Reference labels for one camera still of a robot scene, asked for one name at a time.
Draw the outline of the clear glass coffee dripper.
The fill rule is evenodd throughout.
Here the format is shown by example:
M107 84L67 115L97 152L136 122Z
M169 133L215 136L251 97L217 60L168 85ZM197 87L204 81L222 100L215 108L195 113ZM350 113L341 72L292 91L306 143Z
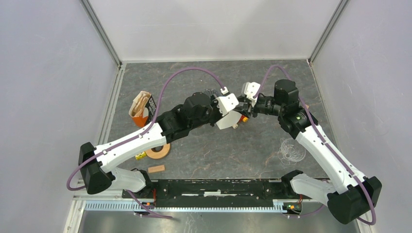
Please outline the clear glass coffee dripper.
M307 150L293 138L281 138L277 153L282 165L292 166L304 160Z

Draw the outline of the orange black coffee filter box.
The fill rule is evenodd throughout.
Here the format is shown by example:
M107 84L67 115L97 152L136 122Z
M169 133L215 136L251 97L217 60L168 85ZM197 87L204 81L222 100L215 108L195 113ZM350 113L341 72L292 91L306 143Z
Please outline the orange black coffee filter box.
M135 125L142 128L153 120L155 112L156 103L152 94L147 91L140 91L133 99L128 114Z

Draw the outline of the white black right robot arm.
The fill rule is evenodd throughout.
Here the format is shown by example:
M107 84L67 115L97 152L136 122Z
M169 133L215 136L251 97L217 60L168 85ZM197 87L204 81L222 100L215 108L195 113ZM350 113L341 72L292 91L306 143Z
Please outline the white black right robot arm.
M294 170L281 178L281 193L287 198L309 197L326 206L337 221L348 224L367 212L376 221L374 208L382 183L368 178L352 165L326 136L317 119L301 101L295 82L281 79L275 82L273 96L260 93L261 85L246 82L238 97L239 111L247 117L257 114L275 116L281 128L309 152L329 177L329 182L311 178Z

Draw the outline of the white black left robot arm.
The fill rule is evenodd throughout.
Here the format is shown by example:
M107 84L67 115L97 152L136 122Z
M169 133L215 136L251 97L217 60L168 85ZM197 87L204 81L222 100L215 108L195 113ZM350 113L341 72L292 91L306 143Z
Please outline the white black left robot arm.
M164 112L136 132L103 145L82 144L76 169L84 182L82 188L89 195L120 189L136 193L141 198L150 196L153 185L146 171L125 170L118 166L143 151L186 137L195 128L218 124L233 108L226 102L228 99L229 95L196 92L183 104Z

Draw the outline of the grey ribbed coffee dripper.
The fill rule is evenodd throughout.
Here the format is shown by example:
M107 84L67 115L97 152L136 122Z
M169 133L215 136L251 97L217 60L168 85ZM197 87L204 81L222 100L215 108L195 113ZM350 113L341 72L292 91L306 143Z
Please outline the grey ribbed coffee dripper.
M210 97L214 97L214 98L220 97L222 95L220 91L217 91L215 89L206 89L203 91L203 93L209 95Z

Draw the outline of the white paper coffee filter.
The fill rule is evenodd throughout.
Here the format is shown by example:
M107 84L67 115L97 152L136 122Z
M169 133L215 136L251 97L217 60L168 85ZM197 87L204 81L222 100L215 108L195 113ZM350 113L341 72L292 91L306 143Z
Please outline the white paper coffee filter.
M230 111L227 115L223 116L216 122L216 125L220 130L238 127L238 122L241 120L242 114L236 111Z

